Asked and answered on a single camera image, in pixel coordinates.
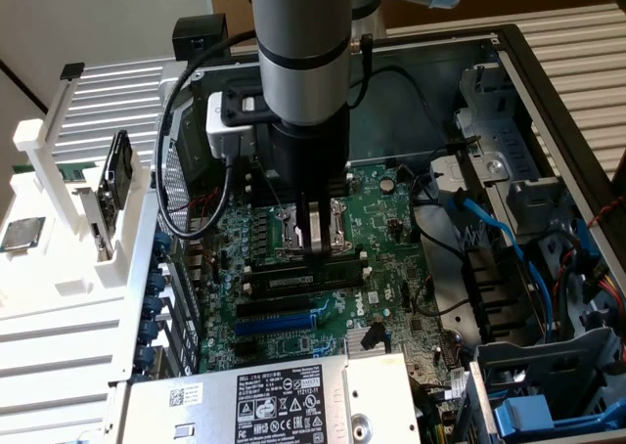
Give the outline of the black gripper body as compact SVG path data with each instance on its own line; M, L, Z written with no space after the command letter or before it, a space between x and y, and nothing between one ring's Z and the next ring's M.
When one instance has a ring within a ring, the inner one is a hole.
M348 106L317 125L271 124L269 137L278 174L308 200L328 199L330 182L348 160L349 132Z

